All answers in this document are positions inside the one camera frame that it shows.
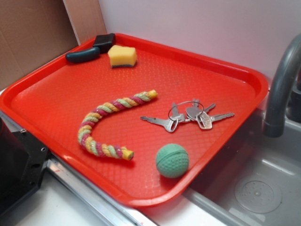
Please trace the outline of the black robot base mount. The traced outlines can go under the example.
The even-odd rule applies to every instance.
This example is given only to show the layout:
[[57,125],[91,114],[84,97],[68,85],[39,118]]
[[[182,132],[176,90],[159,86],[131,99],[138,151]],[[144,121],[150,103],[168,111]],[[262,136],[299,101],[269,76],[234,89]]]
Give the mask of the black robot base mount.
[[48,147],[30,132],[12,132],[0,121],[0,215],[39,190]]

